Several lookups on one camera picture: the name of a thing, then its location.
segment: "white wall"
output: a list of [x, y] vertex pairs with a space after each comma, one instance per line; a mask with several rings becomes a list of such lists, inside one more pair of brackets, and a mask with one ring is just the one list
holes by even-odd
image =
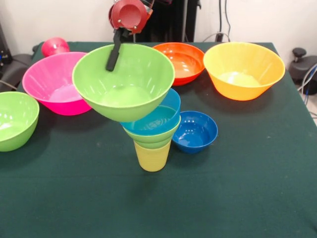
[[[218, 0], [201, 2], [195, 36], [198, 42], [219, 28]], [[30, 53], [34, 45], [54, 36], [69, 41], [111, 41], [108, 10], [112, 3], [0, 0], [0, 22], [13, 54]], [[317, 54], [316, 0], [228, 0], [228, 15], [232, 41], [273, 42], [286, 63], [296, 46]], [[223, 15], [223, 31], [226, 29]]]
[[[293, 59], [294, 47], [303, 47], [308, 55], [317, 55], [316, 0], [227, 1], [232, 41], [273, 42], [286, 64]], [[201, 2], [203, 8], [197, 18], [195, 36], [198, 42], [219, 30], [218, 0]], [[224, 14], [222, 25], [227, 32]]]

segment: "pink bowl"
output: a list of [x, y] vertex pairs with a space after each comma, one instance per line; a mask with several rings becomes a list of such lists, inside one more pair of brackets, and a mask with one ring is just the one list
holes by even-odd
[[89, 111], [91, 107], [72, 83], [73, 68], [85, 54], [60, 53], [36, 62], [23, 76], [25, 92], [56, 114], [73, 116]]

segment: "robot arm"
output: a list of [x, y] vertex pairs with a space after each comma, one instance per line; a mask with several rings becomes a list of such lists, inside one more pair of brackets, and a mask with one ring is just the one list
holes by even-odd
[[[131, 34], [140, 33], [153, 12], [155, 0], [115, 0], [109, 11], [109, 21], [114, 28], [114, 47], [110, 53], [106, 70], [113, 71], [119, 57], [120, 45]], [[172, 0], [157, 0], [171, 3]]]

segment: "pink ball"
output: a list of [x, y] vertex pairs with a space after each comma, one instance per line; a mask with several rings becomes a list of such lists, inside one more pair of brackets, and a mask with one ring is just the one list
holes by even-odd
[[42, 54], [45, 57], [69, 51], [68, 43], [60, 37], [50, 38], [42, 45]]

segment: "blue bowl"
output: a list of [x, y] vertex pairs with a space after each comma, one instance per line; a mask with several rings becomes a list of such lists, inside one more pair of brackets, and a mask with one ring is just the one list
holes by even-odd
[[201, 152], [218, 135], [214, 120], [206, 114], [196, 111], [181, 112], [181, 122], [173, 135], [177, 147], [188, 154]]
[[137, 135], [157, 135], [174, 128], [179, 122], [180, 97], [174, 89], [170, 89], [161, 104], [144, 118], [121, 122], [128, 131]]

